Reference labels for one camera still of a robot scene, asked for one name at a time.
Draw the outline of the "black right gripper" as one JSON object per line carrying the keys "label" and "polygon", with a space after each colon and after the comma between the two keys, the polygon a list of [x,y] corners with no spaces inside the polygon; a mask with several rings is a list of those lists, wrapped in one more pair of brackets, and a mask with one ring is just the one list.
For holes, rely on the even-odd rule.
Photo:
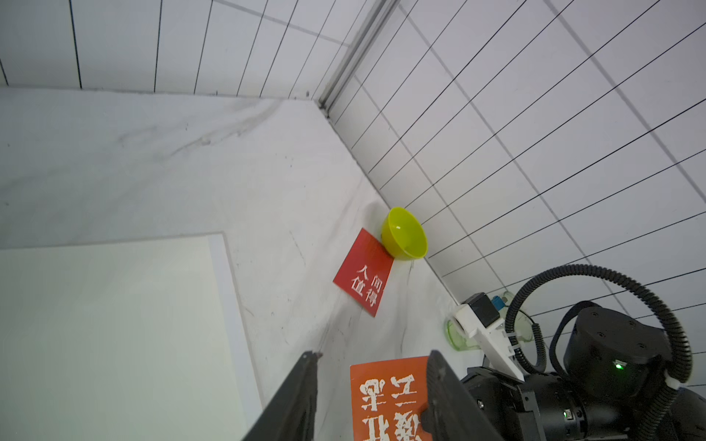
{"label": "black right gripper", "polygon": [[469,367],[461,380],[504,440],[542,440],[535,391],[489,367]]}

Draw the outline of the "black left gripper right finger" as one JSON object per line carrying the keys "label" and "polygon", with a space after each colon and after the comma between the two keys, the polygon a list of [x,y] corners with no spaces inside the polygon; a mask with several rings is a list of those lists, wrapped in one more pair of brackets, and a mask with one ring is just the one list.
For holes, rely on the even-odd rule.
{"label": "black left gripper right finger", "polygon": [[437,350],[428,356],[427,390],[428,407],[421,423],[433,440],[503,439]]}

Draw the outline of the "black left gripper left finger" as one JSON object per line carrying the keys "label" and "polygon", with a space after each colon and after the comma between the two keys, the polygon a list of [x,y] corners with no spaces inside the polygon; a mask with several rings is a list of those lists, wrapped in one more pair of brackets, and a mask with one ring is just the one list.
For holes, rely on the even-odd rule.
{"label": "black left gripper left finger", "polygon": [[318,360],[305,351],[245,435],[246,441],[311,441],[314,439],[318,393]]}

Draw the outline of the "orange photo card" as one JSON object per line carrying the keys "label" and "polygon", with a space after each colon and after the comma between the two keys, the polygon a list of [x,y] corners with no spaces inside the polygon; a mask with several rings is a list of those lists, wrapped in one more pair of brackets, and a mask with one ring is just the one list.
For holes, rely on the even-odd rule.
{"label": "orange photo card", "polygon": [[429,441],[422,426],[428,408],[425,356],[350,367],[353,438]]}

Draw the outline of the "white photo album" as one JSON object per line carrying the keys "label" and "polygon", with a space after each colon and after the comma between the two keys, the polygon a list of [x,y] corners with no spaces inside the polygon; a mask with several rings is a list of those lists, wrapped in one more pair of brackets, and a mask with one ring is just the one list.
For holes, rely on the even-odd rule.
{"label": "white photo album", "polygon": [[2,252],[3,439],[239,440],[262,410],[223,235]]}

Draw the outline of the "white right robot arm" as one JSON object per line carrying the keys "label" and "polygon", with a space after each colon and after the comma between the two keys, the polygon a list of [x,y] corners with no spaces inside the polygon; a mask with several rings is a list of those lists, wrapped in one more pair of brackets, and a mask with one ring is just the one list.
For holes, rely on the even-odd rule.
{"label": "white right robot arm", "polygon": [[[660,325],[579,301],[560,321],[551,344],[533,325],[538,360],[531,363],[518,347],[518,314],[538,288],[563,277],[617,285],[644,303]],[[660,297],[634,279],[585,264],[548,269],[522,286],[504,328],[524,379],[471,367],[461,381],[503,439],[704,439],[705,399],[682,386],[693,368],[687,334]]]}

